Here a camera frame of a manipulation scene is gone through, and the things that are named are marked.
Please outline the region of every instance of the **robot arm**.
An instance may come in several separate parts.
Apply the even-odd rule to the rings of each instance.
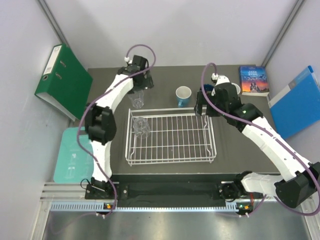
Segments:
[[[236,127],[242,134],[252,140],[280,172],[280,175],[257,174],[250,171],[239,174],[234,180],[239,197],[251,192],[257,192],[264,195],[277,196],[288,207],[295,208],[316,191],[315,185],[308,173],[306,173],[305,168],[280,146],[275,141],[275,138],[292,151],[294,150],[276,133],[267,119],[263,117],[262,112],[253,104],[241,103],[236,87],[230,83],[226,76],[219,76],[214,89],[209,89],[208,91],[206,89],[206,95],[215,106],[225,113],[248,120],[268,130],[273,135],[270,136],[252,125],[223,116],[228,124]],[[207,101],[200,90],[197,94],[197,102],[194,108],[197,115],[202,114],[203,105],[207,105]],[[209,105],[206,108],[206,115],[210,117],[221,116]],[[311,164],[304,157],[297,156],[309,166],[309,169],[319,182],[320,162]]]
[[[100,98],[85,117],[85,131],[91,140],[93,155],[96,156],[100,166],[104,168],[109,178],[112,175],[110,148],[117,131],[114,112],[126,94],[150,89],[154,86],[150,71],[128,78],[123,82],[121,81],[134,73],[144,70],[147,62],[148,60],[144,57],[133,56],[128,66],[119,69],[114,81],[105,92],[112,91]],[[106,180],[95,161],[92,177],[101,182]]]

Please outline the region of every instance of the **blue mug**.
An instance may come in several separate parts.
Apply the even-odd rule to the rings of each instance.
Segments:
[[[180,86],[176,89],[175,95],[179,108],[183,108],[188,105],[190,102],[191,93],[191,89],[187,86]]]

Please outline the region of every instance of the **green binder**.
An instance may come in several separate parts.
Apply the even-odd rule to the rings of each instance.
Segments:
[[[85,111],[92,77],[65,44],[54,46],[35,95],[55,106],[71,120]]]

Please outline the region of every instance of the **reflective metal surface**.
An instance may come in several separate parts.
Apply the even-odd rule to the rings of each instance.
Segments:
[[[53,229],[59,231],[81,215],[50,213]],[[212,212],[116,212],[105,220],[85,216],[53,235],[46,226],[44,240],[310,240],[305,218],[275,202],[266,202],[250,218]]]

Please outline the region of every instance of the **gray table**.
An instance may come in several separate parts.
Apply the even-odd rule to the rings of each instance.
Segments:
[[[220,65],[218,73],[226,75],[231,82],[239,84],[238,65]],[[118,68],[93,68],[89,73],[93,77],[88,101],[103,94],[114,80]],[[166,66],[151,70],[154,88],[144,91],[143,109],[176,108],[176,89],[188,86],[192,90],[189,107],[196,103],[197,90],[203,66]],[[212,71],[206,73],[210,83]],[[265,97],[241,96],[243,103],[255,104],[274,127],[268,102]],[[117,133],[111,145],[111,168],[114,174],[162,174],[162,173],[241,173],[251,170],[257,173],[277,173],[276,167],[248,138],[236,128],[227,124],[222,117],[213,119],[213,129],[217,156],[213,163],[170,163],[156,165],[129,166],[125,159],[128,109],[133,108],[128,97],[117,107],[114,116]]]

